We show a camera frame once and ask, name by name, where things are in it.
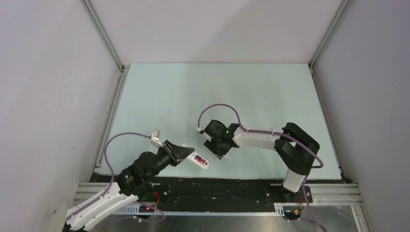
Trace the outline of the white remote control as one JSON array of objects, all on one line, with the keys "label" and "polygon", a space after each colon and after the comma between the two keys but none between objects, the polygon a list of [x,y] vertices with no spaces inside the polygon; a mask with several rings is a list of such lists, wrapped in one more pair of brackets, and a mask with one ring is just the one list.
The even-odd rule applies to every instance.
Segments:
[{"label": "white remote control", "polygon": [[196,151],[190,153],[186,157],[186,159],[188,159],[189,161],[191,161],[203,170],[207,170],[210,165],[210,161]]}]

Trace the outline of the blue battery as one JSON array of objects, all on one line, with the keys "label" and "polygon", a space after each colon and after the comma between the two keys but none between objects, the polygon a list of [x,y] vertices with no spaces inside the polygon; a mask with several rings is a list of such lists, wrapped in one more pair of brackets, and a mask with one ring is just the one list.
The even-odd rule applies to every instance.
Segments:
[{"label": "blue battery", "polygon": [[203,157],[201,157],[201,156],[199,156],[199,155],[196,155],[195,157],[198,157],[198,158],[200,158],[200,159],[203,159],[205,162],[207,162],[206,159],[204,159]]}]

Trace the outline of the red battery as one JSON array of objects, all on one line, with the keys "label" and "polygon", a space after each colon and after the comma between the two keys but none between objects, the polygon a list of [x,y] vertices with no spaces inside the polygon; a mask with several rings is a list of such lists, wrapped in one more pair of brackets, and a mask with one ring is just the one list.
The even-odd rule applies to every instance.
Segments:
[{"label": "red battery", "polygon": [[203,159],[200,159],[198,157],[194,158],[198,163],[200,163],[201,165],[205,165],[205,161]]}]

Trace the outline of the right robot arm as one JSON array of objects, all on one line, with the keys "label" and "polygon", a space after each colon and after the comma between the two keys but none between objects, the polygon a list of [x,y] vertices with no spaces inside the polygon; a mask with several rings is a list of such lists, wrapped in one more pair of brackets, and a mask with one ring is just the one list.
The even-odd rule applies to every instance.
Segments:
[{"label": "right robot arm", "polygon": [[295,123],[288,122],[280,131],[245,128],[239,123],[225,126],[211,120],[197,128],[206,136],[204,146],[219,159],[232,148],[256,147],[278,153],[286,167],[286,176],[280,193],[287,202],[295,202],[300,196],[303,182],[314,168],[320,144]]}]

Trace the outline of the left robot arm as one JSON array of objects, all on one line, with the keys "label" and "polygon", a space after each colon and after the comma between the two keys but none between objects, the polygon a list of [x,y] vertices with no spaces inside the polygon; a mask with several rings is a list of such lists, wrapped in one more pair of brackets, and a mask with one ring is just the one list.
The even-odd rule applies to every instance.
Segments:
[{"label": "left robot arm", "polygon": [[149,200],[153,193],[152,179],[167,166],[176,167],[194,152],[192,147],[175,145],[166,140],[157,153],[142,153],[100,192],[68,209],[63,230],[90,231],[123,206],[138,200]]}]

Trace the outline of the left controller board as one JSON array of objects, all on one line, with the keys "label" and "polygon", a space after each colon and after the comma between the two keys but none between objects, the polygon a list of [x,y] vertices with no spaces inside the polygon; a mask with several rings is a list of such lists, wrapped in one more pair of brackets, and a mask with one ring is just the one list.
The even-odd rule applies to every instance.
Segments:
[{"label": "left controller board", "polygon": [[156,212],[156,210],[154,209],[154,206],[148,205],[139,205],[139,209],[138,209],[138,213],[139,214],[153,214]]}]

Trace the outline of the controller board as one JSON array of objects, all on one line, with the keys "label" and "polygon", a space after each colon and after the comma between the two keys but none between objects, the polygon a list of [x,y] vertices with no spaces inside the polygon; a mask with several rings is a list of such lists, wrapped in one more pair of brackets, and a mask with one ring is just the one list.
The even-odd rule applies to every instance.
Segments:
[{"label": "controller board", "polygon": [[284,218],[289,221],[290,220],[300,220],[302,212],[303,211],[299,209],[294,209],[294,210],[285,209]]},{"label": "controller board", "polygon": [[148,205],[139,205],[139,209],[138,209],[138,213],[139,214],[153,214],[156,212],[156,210],[154,209],[154,206]]}]

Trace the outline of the right controller board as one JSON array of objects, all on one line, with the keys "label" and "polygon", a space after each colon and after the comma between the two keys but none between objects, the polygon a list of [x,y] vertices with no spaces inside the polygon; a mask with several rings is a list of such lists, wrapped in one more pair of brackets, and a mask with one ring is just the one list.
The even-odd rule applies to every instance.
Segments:
[{"label": "right controller board", "polygon": [[294,210],[285,209],[284,218],[289,221],[290,220],[300,220],[302,212],[303,211],[299,209],[294,209]]}]

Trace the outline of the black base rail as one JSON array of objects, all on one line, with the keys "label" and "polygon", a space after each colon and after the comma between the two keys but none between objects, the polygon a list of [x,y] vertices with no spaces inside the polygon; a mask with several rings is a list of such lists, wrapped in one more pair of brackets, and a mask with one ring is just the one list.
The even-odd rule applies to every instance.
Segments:
[{"label": "black base rail", "polygon": [[155,177],[152,183],[162,211],[273,212],[276,204],[313,202],[308,186],[295,202],[285,201],[279,179]]}]

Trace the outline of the left aluminium frame profile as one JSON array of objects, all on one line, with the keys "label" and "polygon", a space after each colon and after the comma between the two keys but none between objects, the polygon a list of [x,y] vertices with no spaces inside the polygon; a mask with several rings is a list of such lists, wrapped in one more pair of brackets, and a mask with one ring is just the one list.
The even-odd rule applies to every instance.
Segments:
[{"label": "left aluminium frame profile", "polygon": [[120,3],[114,0],[83,0],[82,5],[93,25],[91,32],[96,32],[98,39],[93,44],[103,45],[102,55],[91,59],[98,64],[98,68],[91,69],[91,74],[96,75],[96,84],[93,84],[87,93],[88,100],[96,100],[86,109],[91,110],[93,116],[86,120],[86,125],[94,125],[94,131],[86,136],[87,150],[79,164],[81,172],[78,183],[88,182],[92,179],[95,168],[103,158],[105,143],[108,141],[111,124],[119,100],[119,92],[125,80],[123,74],[128,66],[119,45],[121,32],[119,19]]}]

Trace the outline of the aluminium frame profile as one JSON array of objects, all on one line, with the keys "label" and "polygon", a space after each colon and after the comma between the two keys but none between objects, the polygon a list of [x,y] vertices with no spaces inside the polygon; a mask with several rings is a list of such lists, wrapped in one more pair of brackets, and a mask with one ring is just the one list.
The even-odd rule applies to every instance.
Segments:
[{"label": "aluminium frame profile", "polygon": [[354,126],[348,116],[352,113],[349,104],[352,94],[353,80],[347,57],[347,49],[337,44],[341,40],[343,21],[349,10],[357,3],[355,0],[338,0],[337,8],[317,46],[309,67],[326,124],[336,153],[342,179],[362,187],[359,167],[355,156],[359,154],[360,130]]},{"label": "aluminium frame profile", "polygon": [[91,69],[91,74],[96,75],[96,84],[93,84],[87,93],[88,100],[96,100],[86,109],[91,110],[93,116],[86,120],[86,125],[94,125],[94,131],[86,136],[87,150],[79,164],[81,172],[78,183],[88,182],[92,179],[95,168],[103,158],[105,143],[108,141],[111,124],[119,100],[119,92],[125,80],[123,74],[128,66],[119,45],[121,32],[119,19],[120,3],[114,0],[83,0],[82,5],[93,25],[91,32],[96,32],[98,39],[93,44],[103,45],[102,55],[91,59],[98,64],[98,68]]}]

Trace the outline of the right aluminium frame profile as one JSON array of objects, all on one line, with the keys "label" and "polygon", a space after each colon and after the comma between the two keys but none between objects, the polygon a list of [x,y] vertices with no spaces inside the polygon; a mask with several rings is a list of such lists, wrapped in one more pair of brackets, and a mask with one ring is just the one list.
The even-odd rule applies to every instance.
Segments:
[{"label": "right aluminium frame profile", "polygon": [[349,10],[357,3],[355,0],[338,0],[337,8],[317,46],[309,67],[326,124],[336,153],[342,179],[362,187],[359,167],[355,156],[359,154],[360,130],[354,126],[348,116],[352,113],[349,104],[352,94],[353,80],[347,57],[347,49],[337,44],[341,40],[343,21]]}]

